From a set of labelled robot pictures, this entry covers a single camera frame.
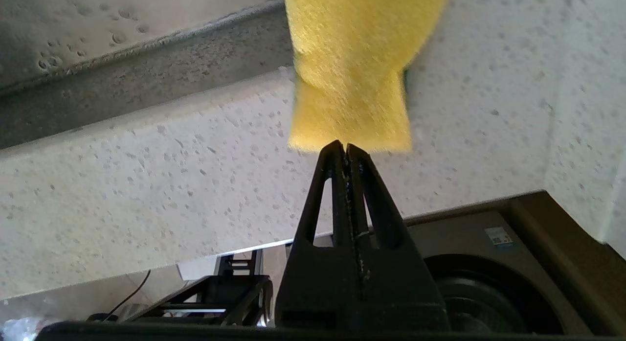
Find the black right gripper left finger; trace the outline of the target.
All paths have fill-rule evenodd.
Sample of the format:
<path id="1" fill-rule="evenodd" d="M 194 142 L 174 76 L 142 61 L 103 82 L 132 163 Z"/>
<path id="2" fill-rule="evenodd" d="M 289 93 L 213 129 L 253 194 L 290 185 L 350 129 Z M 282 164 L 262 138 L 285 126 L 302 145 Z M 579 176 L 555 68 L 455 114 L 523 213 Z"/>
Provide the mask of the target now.
<path id="1" fill-rule="evenodd" d="M 333 247 L 316 247 L 324 185 L 332 195 Z M 364 330 L 358 235 L 366 231 L 362 194 L 354 189 L 349 148 L 324 146 L 295 232 L 276 298 L 279 327 Z"/>

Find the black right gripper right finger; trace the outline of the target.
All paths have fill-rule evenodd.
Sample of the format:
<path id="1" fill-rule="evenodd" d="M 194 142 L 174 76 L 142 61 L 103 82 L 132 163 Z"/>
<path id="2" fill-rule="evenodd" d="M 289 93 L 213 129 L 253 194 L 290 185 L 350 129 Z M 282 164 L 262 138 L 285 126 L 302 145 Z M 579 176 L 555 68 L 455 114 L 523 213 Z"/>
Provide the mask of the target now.
<path id="1" fill-rule="evenodd" d="M 450 331 L 447 306 L 371 156 L 350 144 L 347 159 L 364 327 Z"/>

